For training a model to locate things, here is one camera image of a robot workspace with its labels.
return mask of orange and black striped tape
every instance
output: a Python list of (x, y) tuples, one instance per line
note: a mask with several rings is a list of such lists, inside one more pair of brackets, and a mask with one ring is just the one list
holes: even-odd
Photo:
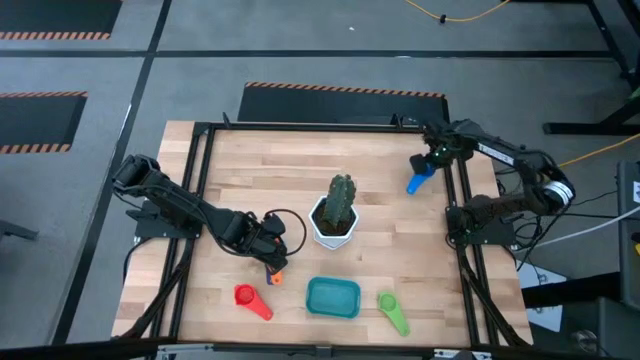
[(435, 92), (425, 92), (425, 91), (368, 89), (368, 88), (348, 87), (348, 86), (304, 85), (304, 84), (270, 83), (270, 82), (257, 82), (257, 81), (248, 82), (245, 84), (245, 87), (341, 91), (341, 92), (357, 92), (357, 93), (364, 93), (364, 94), (388, 94), (388, 95), (424, 96), (424, 97), (436, 97), (436, 98), (445, 97), (444, 94), (435, 93)]
[(69, 149), (71, 144), (0, 145), (0, 154), (67, 152)]
[(83, 97), (87, 97), (88, 93), (86, 91), (0, 93), (0, 98), (50, 97), (50, 96), (83, 96)]
[(107, 40), (103, 32), (0, 32), (0, 40)]

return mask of teal bowl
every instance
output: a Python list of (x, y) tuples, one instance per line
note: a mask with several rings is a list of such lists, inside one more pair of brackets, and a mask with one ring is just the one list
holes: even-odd
[(307, 310), (353, 319), (360, 312), (360, 286), (349, 280), (314, 277), (307, 286)]

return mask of wooden table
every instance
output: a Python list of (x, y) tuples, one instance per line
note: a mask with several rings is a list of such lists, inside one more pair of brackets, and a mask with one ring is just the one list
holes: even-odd
[[(187, 121), (168, 122), (160, 146), (162, 171), (177, 183), (182, 179), (193, 126)], [(204, 234), (196, 242), (179, 339), (468, 346), (458, 266), (454, 251), (444, 241), (448, 204), (444, 176), (439, 171), (414, 196), (405, 192), (412, 175), (409, 156), (425, 150), (415, 134), (216, 131), (207, 201), (253, 211), (259, 217), (270, 209), (289, 208), (306, 219), (331, 178), (349, 173), (357, 186), (355, 206), (360, 223), (354, 239), (336, 251), (316, 243), (310, 232), (304, 248), (289, 259), (281, 286), (266, 284), (262, 263), (225, 254)], [(201, 158), (200, 154), (196, 159), (194, 179)], [(468, 172), (474, 194), (497, 196), (489, 158), (476, 153), (468, 162)], [(460, 200), (457, 176), (454, 170)], [(284, 239), (293, 249), (299, 244), (301, 227), (291, 215), (282, 218), (287, 225)], [(113, 335), (133, 325), (155, 296), (167, 245), (166, 239), (151, 240), (132, 256)], [(483, 250), (493, 300), (518, 334), (531, 341), (512, 258), (498, 246), (484, 246)], [(309, 314), (305, 294), (314, 276), (357, 282), (362, 288), (360, 315), (343, 320)], [(258, 289), (274, 312), (271, 321), (234, 305), (233, 288), (241, 283)], [(401, 337), (377, 310), (380, 291), (396, 294), (411, 328), (409, 336)], [(486, 341), (482, 307), (477, 299), (475, 303), (481, 338)], [(169, 300), (161, 334), (168, 333), (172, 309)]]

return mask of gray floor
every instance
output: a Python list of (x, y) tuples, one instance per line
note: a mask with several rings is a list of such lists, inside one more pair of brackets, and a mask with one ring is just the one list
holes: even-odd
[[(451, 17), (476, 14), (492, 1), (419, 1)], [(0, 49), (145, 49), (159, 0), (123, 3), (111, 40), (0, 41)], [(636, 37), (614, 2), (599, 3), (628, 58)], [(439, 25), (403, 1), (174, 1), (164, 50), (420, 49), (602, 50), (586, 7), (510, 4), (471, 23)], [(0, 347), (46, 343), (92, 216), (141, 66), (140, 59), (0, 59), (0, 92), (88, 90), (89, 102), (68, 154), (0, 156), (0, 218), (41, 231), (37, 242), (0, 243)], [(619, 107), (629, 88), (610, 60), (224, 58), (157, 59), (127, 153), (154, 156), (167, 120), (237, 116), (246, 81), (437, 91), (454, 119), (471, 118), (514, 143), (542, 148), (559, 162), (619, 141), (616, 137), (546, 136), (547, 121), (595, 122)], [(640, 142), (567, 168), (578, 199), (615, 190), (615, 165), (638, 160)], [(507, 178), (508, 188), (515, 182)], [(121, 290), (122, 261), (135, 223), (112, 201), (69, 340), (107, 339)], [(615, 214), (615, 196), (575, 211)], [(548, 239), (599, 220), (562, 219)], [(536, 265), (569, 277), (617, 269), (616, 229), (541, 248)]]

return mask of white hexagonal pot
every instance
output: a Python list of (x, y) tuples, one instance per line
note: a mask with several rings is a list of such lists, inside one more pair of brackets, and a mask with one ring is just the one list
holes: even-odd
[(356, 228), (356, 225), (358, 224), (358, 220), (360, 220), (360, 215), (358, 215), (356, 208), (354, 208), (352, 205), (351, 211), (353, 211), (353, 214), (355, 215), (355, 220), (353, 221), (353, 224), (351, 224), (351, 228), (349, 228), (349, 231), (342, 236), (323, 235), (322, 232), (320, 232), (320, 229), (318, 229), (318, 226), (316, 225), (315, 221), (313, 221), (313, 213), (316, 211), (318, 206), (320, 206), (322, 201), (326, 198), (327, 198), (326, 196), (322, 196), (320, 199), (318, 199), (316, 204), (311, 209), (311, 212), (309, 212), (309, 221), (311, 221), (311, 226), (313, 226), (313, 238), (315, 239), (315, 241), (319, 242), (320, 245), (326, 247), (327, 249), (335, 250), (340, 246), (348, 243), (351, 240), (351, 238), (353, 237), (353, 231)]

